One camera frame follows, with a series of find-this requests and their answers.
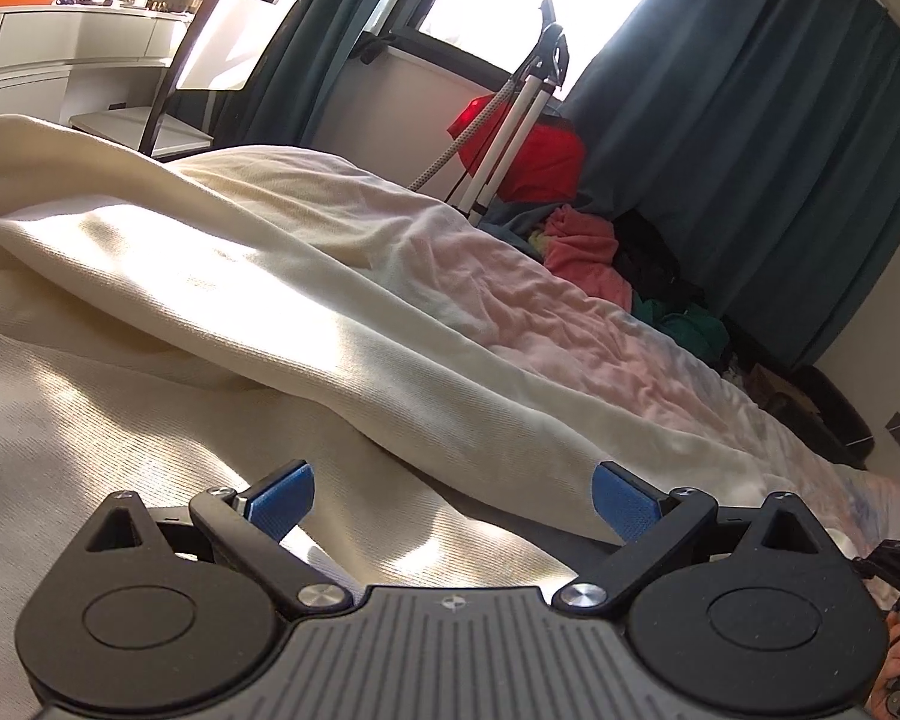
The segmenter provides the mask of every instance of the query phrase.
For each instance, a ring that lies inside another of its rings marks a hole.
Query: vanity table
[[[191,16],[135,8],[0,8],[0,114],[66,125],[149,105]]]

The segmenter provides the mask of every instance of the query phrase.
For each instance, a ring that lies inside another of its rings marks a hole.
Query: bedding
[[[0,117],[0,717],[34,708],[13,621],[103,495],[174,505],[293,457],[305,531],[362,583],[573,575],[420,472],[598,541],[606,459],[728,505],[794,490],[850,555],[900,537],[900,490],[439,201],[302,149],[168,169]]]

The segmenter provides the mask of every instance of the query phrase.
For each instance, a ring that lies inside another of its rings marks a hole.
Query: ribbed gray plate
[[[354,613],[301,623],[256,683],[186,720],[713,717],[650,678],[610,624],[557,614],[536,589],[375,587]]]

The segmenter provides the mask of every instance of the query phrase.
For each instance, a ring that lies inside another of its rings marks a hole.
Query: chair seat
[[[120,108],[71,117],[70,127],[139,151],[149,108]],[[154,159],[205,151],[213,138],[172,116],[164,116],[157,132]]]

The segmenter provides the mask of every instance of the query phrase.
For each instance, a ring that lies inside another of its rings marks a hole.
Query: white chair
[[[250,73],[297,0],[205,0],[167,69],[154,105],[79,114],[70,126],[167,159],[213,146],[213,138],[164,113],[178,89],[244,88]]]

